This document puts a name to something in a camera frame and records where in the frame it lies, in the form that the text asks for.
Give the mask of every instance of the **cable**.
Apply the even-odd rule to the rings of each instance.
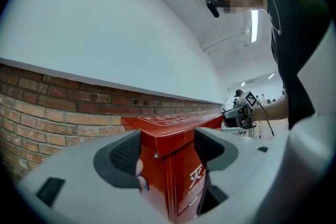
[[[260,105],[261,109],[263,110],[264,115],[265,115],[265,118],[266,118],[266,121],[267,121],[267,123],[268,123],[268,126],[271,128],[272,135],[274,136],[273,129],[272,129],[271,125],[269,124],[269,120],[268,120],[267,115],[266,115],[266,111],[265,111],[265,109],[263,108],[263,106],[259,103],[259,101],[257,101],[257,102],[258,102],[258,104]]]

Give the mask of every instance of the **chinese character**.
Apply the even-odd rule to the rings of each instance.
[[[201,178],[201,176],[199,175],[199,173],[201,172],[201,169],[202,169],[202,165],[200,164],[200,166],[190,174],[190,180],[192,180],[193,183],[190,185],[189,188],[191,188],[195,184],[196,179]]]

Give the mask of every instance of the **white ceiling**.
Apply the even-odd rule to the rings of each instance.
[[[239,82],[236,82],[234,84],[228,85],[227,88],[228,89],[239,88],[239,89],[243,90],[243,88],[245,88],[246,86],[262,85],[262,84],[265,84],[266,82],[274,82],[274,81],[277,81],[277,80],[281,80],[281,76],[280,76],[278,71],[276,71],[274,73],[268,73],[268,74],[265,74],[265,75],[262,75],[262,76],[258,76],[256,78],[251,78],[251,79],[246,80],[246,81],[239,81]],[[253,81],[253,83],[247,84],[246,86],[241,85],[243,82],[252,82],[252,81]]]
[[[213,17],[204,0],[162,0],[197,37],[226,85],[277,70],[270,52],[270,22],[259,11],[257,41],[250,43],[250,12]]]

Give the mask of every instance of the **hand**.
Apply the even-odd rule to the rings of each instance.
[[[136,172],[135,175],[138,176],[143,170],[143,162],[142,160],[138,160],[138,162],[136,163]],[[140,182],[140,190],[143,190],[146,187],[146,181],[142,176],[138,177],[138,180]]]

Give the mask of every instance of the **box lid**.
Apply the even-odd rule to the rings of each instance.
[[[220,127],[221,114],[171,114],[155,116],[123,116],[126,130],[140,129],[141,143],[162,157],[194,139],[195,127]]]

